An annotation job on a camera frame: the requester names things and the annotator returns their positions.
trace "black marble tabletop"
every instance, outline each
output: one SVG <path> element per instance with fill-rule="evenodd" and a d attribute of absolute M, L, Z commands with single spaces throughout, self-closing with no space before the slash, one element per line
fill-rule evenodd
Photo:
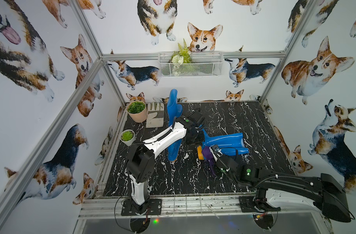
<path fill-rule="evenodd" d="M 257 101 L 183 103 L 183 115 L 201 107 L 206 118 L 205 130 L 209 136 L 243 133 L 249 154 L 239 155 L 237 162 L 266 167 L 274 171 L 293 174 L 281 145 L 275 136 L 266 114 Z M 165 108 L 164 127 L 147 129 L 145 122 L 135 123 L 127 117 L 125 129 L 132 129 L 136 138 L 145 140 L 160 133 L 168 126 Z M 125 166 L 126 145 L 119 143 L 104 197 L 131 195 L 131 183 Z M 167 160 L 167 149 L 155 160 L 155 172 L 149 179 L 151 195 L 217 194 L 246 192 L 237 188 L 226 176 L 214 177 L 208 162 L 199 160 L 194 146 L 182 143 L 175 162 Z"/>

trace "yellow sponge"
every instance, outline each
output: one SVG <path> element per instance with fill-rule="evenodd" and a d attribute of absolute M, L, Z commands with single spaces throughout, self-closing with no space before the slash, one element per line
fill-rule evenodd
<path fill-rule="evenodd" d="M 201 146 L 197 147 L 197 156 L 199 160 L 204 160 L 203 149 Z"/>

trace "dog tongue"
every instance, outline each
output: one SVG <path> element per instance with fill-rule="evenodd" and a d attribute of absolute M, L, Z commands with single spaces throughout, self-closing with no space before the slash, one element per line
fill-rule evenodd
<path fill-rule="evenodd" d="M 5 27 L 2 30 L 2 34 L 13 44 L 19 44 L 21 42 L 21 38 L 18 33 L 10 26 Z"/>
<path fill-rule="evenodd" d="M 161 5 L 162 4 L 162 0 L 153 0 L 155 2 L 155 4 L 158 6 L 158 5 Z"/>

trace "white flower pot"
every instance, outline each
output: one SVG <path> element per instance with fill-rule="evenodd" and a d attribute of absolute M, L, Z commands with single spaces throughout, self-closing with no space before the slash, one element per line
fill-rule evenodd
<path fill-rule="evenodd" d="M 128 132 L 128 131 L 132 132 L 132 133 L 134 134 L 134 136 L 132 137 L 131 140 L 125 142 L 125 141 L 122 140 L 122 135 L 123 135 L 124 132 Z M 124 130 L 124 131 L 121 133 L 121 135 L 120 135 L 119 138 L 120 138 L 121 141 L 122 141 L 123 143 L 125 143 L 127 146 L 130 146 L 130 145 L 136 140 L 134 131 L 133 131 L 133 130 L 130 130 L 130 129 Z"/>

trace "wire basket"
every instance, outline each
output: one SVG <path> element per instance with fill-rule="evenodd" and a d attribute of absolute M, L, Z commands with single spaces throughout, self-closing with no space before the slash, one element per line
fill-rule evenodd
<path fill-rule="evenodd" d="M 222 52 L 192 52 L 192 63 L 171 63 L 172 52 L 158 54 L 162 77 L 203 77 L 220 76 L 222 72 Z"/>

